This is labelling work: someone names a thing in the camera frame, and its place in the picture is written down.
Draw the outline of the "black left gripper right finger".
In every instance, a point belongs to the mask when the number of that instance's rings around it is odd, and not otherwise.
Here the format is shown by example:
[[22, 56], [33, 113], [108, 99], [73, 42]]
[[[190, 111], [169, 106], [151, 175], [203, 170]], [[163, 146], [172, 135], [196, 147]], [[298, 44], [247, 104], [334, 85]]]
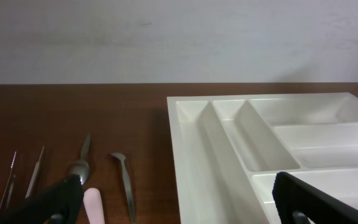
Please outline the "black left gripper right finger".
[[282, 223], [358, 224], [358, 210], [287, 172], [276, 174], [273, 199]]

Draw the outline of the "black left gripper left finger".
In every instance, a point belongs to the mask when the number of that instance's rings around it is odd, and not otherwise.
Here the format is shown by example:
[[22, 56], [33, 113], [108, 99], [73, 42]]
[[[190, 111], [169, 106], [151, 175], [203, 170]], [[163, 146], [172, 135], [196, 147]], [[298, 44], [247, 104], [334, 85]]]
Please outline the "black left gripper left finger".
[[0, 212], [0, 224], [45, 223], [53, 215], [59, 216], [53, 223], [75, 223], [83, 197], [80, 176], [70, 174], [41, 193]]

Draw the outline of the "pink plastic knife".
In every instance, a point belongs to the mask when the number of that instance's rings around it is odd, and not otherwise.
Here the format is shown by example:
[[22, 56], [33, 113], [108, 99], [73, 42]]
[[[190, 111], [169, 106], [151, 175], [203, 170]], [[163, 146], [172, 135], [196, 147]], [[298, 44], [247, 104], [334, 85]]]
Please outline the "pink plastic knife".
[[105, 224], [101, 193], [96, 188], [84, 192], [83, 203], [90, 224]]

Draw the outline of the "metal tweezers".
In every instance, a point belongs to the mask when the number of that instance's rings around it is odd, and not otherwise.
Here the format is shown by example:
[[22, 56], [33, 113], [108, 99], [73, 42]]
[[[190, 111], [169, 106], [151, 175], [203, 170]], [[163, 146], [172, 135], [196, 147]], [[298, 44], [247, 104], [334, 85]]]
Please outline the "metal tweezers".
[[[45, 154], [45, 147], [43, 146], [41, 151], [40, 151], [40, 155], [39, 158], [37, 160], [37, 162], [35, 163], [35, 167], [32, 173], [32, 177], [30, 179], [30, 183], [29, 186], [27, 188], [27, 192], [25, 195], [25, 198], [30, 197], [34, 190], [35, 190], [35, 186], [37, 184], [37, 179], [39, 177], [39, 173], [40, 173], [40, 169], [41, 169], [41, 165], [42, 165], [42, 161], [44, 158], [44, 154]], [[5, 211], [10, 204], [12, 195], [13, 195], [13, 190], [14, 190], [14, 184], [16, 181], [16, 175], [14, 173], [14, 166], [15, 166], [15, 160], [16, 160], [16, 156], [17, 156], [17, 152], [14, 152], [14, 157], [12, 159], [11, 165], [10, 165], [10, 173], [9, 173], [9, 177], [7, 180], [7, 184], [6, 187], [4, 189], [4, 194], [2, 196], [1, 199], [1, 203], [0, 203], [0, 213]]]

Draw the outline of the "small bent metal spoon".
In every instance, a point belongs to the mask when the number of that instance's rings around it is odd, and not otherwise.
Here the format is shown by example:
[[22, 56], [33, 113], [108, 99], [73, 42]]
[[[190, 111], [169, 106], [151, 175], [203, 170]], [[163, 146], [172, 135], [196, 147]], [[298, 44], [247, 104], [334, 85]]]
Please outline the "small bent metal spoon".
[[122, 170], [122, 183], [124, 185], [124, 190], [126, 193], [126, 199], [127, 199], [127, 206], [129, 210], [129, 216], [131, 223], [137, 223], [136, 221], [136, 211], [135, 211], [135, 201], [134, 196], [132, 192], [132, 186], [131, 186], [131, 180], [129, 177], [129, 173], [126, 168], [126, 156], [119, 152], [111, 153], [111, 156], [118, 159], [121, 163], [121, 170]]

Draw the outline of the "small silver teaspoon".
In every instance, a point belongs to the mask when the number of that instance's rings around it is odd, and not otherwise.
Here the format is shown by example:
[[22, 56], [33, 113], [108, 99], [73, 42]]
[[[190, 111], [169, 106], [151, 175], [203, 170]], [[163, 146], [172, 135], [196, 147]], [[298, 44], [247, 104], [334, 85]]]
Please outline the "small silver teaspoon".
[[90, 175], [90, 166], [86, 160], [90, 150], [91, 134], [85, 137], [80, 151], [80, 159], [75, 161], [70, 167], [69, 174], [76, 174], [80, 178], [81, 185], [84, 185]]

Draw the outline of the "white plastic cutlery tray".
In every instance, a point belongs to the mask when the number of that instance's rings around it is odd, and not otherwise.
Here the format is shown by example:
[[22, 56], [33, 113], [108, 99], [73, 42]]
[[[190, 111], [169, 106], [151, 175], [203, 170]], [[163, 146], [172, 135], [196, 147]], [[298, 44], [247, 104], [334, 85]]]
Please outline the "white plastic cutlery tray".
[[172, 96], [167, 107], [182, 223], [278, 223], [278, 172], [358, 210], [354, 95]]

